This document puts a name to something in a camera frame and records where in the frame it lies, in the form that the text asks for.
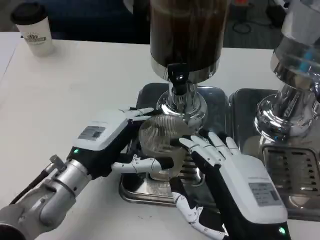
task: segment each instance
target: coffee cup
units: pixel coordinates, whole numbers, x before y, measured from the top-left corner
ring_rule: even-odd
[[[48,14],[43,5],[37,2],[21,3],[11,13],[11,21],[16,24],[35,56],[44,57],[53,52]]]

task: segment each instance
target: label sticker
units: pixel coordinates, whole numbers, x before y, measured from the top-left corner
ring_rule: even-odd
[[[281,199],[277,190],[271,183],[253,182],[249,183],[249,187],[254,198],[260,207],[281,205]]]
[[[96,141],[106,128],[103,126],[87,126],[78,139]]]

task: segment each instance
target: stainless steel tray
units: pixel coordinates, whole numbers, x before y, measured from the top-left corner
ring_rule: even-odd
[[[168,90],[167,83],[150,83],[139,92],[136,107],[156,107],[159,97]],[[215,132],[230,134],[229,103],[225,93],[216,87],[198,87],[198,92],[207,104],[207,118],[204,127]],[[128,146],[130,150],[135,141]],[[179,174],[187,193],[204,206],[215,207],[215,202],[204,183],[204,176],[187,157]],[[173,206],[174,202],[168,182],[157,181],[149,174],[123,174],[119,193],[129,202]]]
[[[291,219],[320,221],[320,121],[303,137],[284,144],[266,141],[256,131],[257,105],[274,90],[240,89],[230,97],[233,138],[241,152],[266,166]]]

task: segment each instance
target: white tabletop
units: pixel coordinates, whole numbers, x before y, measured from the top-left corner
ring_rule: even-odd
[[[139,90],[165,81],[150,66],[148,45],[55,40],[55,53],[32,55],[20,41],[0,83],[0,207],[8,204],[73,140],[101,109],[135,106]],[[272,51],[224,48],[217,73],[202,85],[223,89],[278,89]],[[177,209],[128,203],[120,176],[92,181],[58,229],[40,240],[205,240]],[[320,222],[289,220],[293,240],[313,240]]]
[[[20,37],[20,32],[0,32],[0,83]]]

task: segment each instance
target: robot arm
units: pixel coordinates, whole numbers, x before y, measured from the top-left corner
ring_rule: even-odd
[[[199,215],[193,222],[203,225],[194,227],[213,239],[222,239],[224,233],[232,240],[291,239],[287,209],[263,163],[255,157],[241,154],[228,136],[223,137],[223,142],[213,132],[202,131],[201,134],[207,139],[185,136],[174,139],[171,144],[184,147],[205,174],[205,182],[220,211],[225,231],[212,229],[212,234],[207,234],[203,227],[206,221],[201,222],[201,207],[192,208],[194,204],[185,201],[186,195],[173,188],[176,206],[187,221],[190,222],[192,213],[186,213],[192,208],[194,214]],[[170,184],[171,187],[175,185],[173,179]]]
[[[143,121],[158,113],[153,108],[129,108],[98,114],[76,139],[66,162],[52,156],[41,174],[0,210],[0,239],[34,240],[57,228],[87,184],[111,171],[140,173],[171,168],[171,158],[121,154]],[[51,179],[33,189],[53,171]]]

